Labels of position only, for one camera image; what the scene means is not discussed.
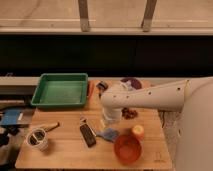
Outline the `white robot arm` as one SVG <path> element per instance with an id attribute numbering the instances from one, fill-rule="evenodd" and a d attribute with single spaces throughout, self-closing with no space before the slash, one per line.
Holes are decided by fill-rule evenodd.
<path id="1" fill-rule="evenodd" d="M 102 94 L 101 103 L 108 122 L 119 120 L 124 107 L 180 111 L 175 171 L 213 171 L 213 77 L 137 90 L 119 81 Z"/>

